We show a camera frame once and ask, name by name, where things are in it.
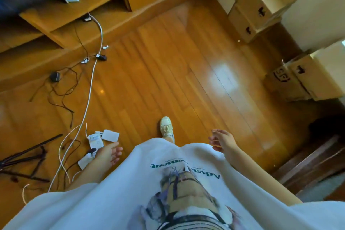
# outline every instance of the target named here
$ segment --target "floor plank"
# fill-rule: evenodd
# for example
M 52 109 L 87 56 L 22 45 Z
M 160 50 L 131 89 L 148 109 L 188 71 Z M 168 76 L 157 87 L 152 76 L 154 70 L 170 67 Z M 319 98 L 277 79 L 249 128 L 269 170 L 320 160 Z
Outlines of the floor plank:
M 213 128 L 229 130 L 239 146 L 260 166 L 273 171 L 305 142 L 307 125 L 325 110 L 319 102 L 285 102 L 268 91 L 264 77 L 279 65 L 279 53 L 258 38 L 251 44 L 238 42 L 238 35 L 215 0 L 191 0 L 163 13 L 105 50 L 107 62 L 98 62 L 93 77 L 91 102 L 85 118 L 87 134 L 110 129 L 120 133 L 124 151 L 121 162 L 143 141 L 160 135 L 159 121 L 171 118 L 176 144 L 207 143 Z M 89 95 L 93 63 L 78 65 L 78 86 L 64 98 L 74 111 L 73 127 L 81 123 Z M 55 84 L 65 93 L 75 84 L 67 69 Z M 70 131 L 71 113 L 48 103 L 51 84 L 46 82 L 32 102 L 29 98 L 45 78 L 0 94 L 0 158 L 23 151 L 59 133 Z M 61 97 L 51 95 L 61 104 Z M 68 137 L 68 145 L 76 131 Z M 88 151 L 85 126 L 81 128 L 68 158 L 69 167 Z M 47 159 L 38 175 L 52 179 L 59 165 L 61 139 L 46 146 Z M 29 173 L 34 163 L 12 167 Z M 79 168 L 69 171 L 72 177 Z M 64 174 L 59 174 L 63 190 Z M 3 227 L 27 201 L 47 191 L 49 184 L 0 176 L 0 205 L 7 207 Z

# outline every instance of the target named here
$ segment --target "white sneaker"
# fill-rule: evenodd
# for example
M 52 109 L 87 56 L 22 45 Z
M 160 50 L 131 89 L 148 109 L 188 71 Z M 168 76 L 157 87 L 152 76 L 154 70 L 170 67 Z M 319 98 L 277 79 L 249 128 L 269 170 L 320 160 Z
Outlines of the white sneaker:
M 174 133 L 173 133 L 173 126 L 171 124 L 171 120 L 169 117 L 165 116 L 160 121 L 160 132 L 162 133 L 163 137 L 170 136 L 175 143 Z

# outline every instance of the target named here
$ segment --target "wall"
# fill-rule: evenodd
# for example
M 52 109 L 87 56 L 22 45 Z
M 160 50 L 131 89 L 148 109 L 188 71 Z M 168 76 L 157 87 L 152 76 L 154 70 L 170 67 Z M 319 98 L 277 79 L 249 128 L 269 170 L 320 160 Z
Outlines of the wall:
M 282 23 L 302 50 L 329 45 L 345 37 L 345 0 L 298 0 Z

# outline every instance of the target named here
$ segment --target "person's right hand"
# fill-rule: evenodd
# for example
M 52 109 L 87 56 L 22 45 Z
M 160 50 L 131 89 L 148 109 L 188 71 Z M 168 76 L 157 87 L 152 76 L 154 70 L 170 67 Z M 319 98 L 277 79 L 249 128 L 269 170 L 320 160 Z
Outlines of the person's right hand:
M 213 145 L 213 149 L 226 153 L 238 149 L 236 141 L 231 133 L 225 130 L 212 129 L 212 136 L 208 137 L 210 145 Z

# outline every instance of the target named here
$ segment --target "tripod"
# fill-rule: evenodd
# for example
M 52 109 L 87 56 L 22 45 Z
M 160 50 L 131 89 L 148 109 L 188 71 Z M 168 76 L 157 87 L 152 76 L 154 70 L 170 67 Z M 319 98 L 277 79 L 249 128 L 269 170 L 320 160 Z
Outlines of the tripod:
M 19 177 L 29 178 L 29 179 L 38 180 L 41 182 L 46 182 L 46 183 L 50 182 L 50 180 L 48 180 L 48 179 L 36 177 L 35 174 L 36 174 L 37 170 L 39 169 L 39 167 L 41 166 L 42 162 L 45 160 L 45 155 L 47 154 L 47 151 L 45 150 L 44 145 L 49 143 L 50 141 L 55 140 L 56 138 L 61 137 L 62 135 L 63 134 L 59 134 L 57 136 L 54 136 L 54 137 L 52 137 L 52 138 L 50 138 L 50 139 L 48 139 L 48 140 L 46 140 L 40 144 L 37 144 L 33 147 L 28 148 L 27 150 L 24 150 L 20 153 L 16 153 L 14 155 L 11 155 L 11 156 L 1 160 L 0 161 L 0 174 L 7 174 L 10 176 L 19 176 Z M 32 157 L 26 157 L 26 158 L 13 160 L 13 159 L 18 158 L 18 157 L 22 156 L 23 154 L 26 154 L 27 152 L 30 152 L 31 150 L 34 150 L 36 148 L 41 148 L 42 153 L 38 154 L 38 155 L 34 155 Z M 15 165 L 15 164 L 28 162 L 28 161 L 35 160 L 35 159 L 39 159 L 39 161 L 37 163 L 37 166 L 35 167 L 35 169 L 32 171 L 32 173 L 30 175 L 5 170 L 6 167 L 10 167 L 10 166 Z

